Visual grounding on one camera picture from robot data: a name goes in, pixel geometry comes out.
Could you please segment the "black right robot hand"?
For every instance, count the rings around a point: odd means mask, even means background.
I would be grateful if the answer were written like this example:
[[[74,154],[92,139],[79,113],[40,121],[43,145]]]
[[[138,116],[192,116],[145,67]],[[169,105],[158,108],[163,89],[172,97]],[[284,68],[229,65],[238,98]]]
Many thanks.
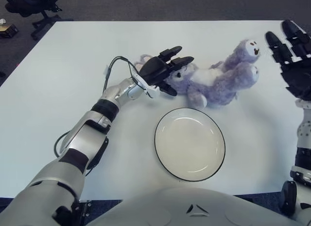
[[[311,36],[290,20],[281,23],[290,48],[271,31],[265,40],[272,57],[280,64],[281,76],[287,83],[286,89],[296,98],[311,100]]]

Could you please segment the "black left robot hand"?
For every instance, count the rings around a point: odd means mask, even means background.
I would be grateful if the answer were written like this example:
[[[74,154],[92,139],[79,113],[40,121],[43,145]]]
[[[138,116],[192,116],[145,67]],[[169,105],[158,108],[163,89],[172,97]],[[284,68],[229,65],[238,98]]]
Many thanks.
[[[150,58],[142,65],[139,75],[148,85],[156,86],[160,91],[168,95],[176,96],[176,87],[168,84],[166,79],[174,75],[180,78],[181,69],[194,60],[191,56],[178,57],[172,60],[171,58],[177,55],[181,50],[181,46],[176,46],[162,51],[158,56]]]

